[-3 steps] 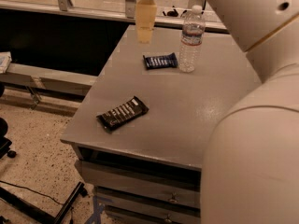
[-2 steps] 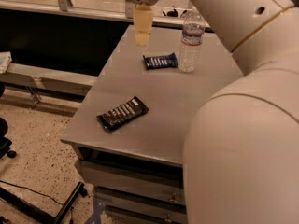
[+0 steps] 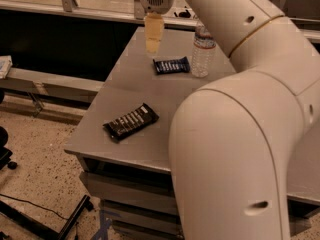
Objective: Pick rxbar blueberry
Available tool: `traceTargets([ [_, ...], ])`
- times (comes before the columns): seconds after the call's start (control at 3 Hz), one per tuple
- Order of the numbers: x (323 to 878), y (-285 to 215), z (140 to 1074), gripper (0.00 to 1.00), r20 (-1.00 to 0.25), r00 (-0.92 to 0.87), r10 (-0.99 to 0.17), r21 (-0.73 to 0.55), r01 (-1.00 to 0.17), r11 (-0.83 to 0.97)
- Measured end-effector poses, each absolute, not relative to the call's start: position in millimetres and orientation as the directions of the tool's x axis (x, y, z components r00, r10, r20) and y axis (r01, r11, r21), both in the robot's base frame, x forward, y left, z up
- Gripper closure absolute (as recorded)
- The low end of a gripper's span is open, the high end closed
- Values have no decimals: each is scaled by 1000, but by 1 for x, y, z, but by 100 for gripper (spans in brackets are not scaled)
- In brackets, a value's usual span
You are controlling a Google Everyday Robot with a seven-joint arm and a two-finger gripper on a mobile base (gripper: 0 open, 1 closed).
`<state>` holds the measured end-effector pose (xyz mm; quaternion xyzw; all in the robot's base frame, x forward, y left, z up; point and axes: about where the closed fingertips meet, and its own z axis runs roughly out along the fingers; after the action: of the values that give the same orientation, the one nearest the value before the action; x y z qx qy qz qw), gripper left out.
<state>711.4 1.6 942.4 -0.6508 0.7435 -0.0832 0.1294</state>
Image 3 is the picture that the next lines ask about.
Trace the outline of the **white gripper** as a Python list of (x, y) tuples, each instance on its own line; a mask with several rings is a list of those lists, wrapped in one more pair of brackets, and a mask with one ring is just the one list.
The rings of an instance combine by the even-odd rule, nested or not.
[(140, 0), (148, 13), (145, 17), (146, 51), (151, 54), (158, 52), (164, 30), (164, 20), (160, 14), (166, 14), (174, 0)]

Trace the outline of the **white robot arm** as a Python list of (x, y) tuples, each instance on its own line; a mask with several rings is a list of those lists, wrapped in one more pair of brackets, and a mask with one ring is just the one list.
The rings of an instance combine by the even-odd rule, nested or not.
[(269, 0), (186, 0), (233, 75), (178, 107), (169, 161), (185, 240), (290, 240), (287, 170), (319, 118), (319, 54)]

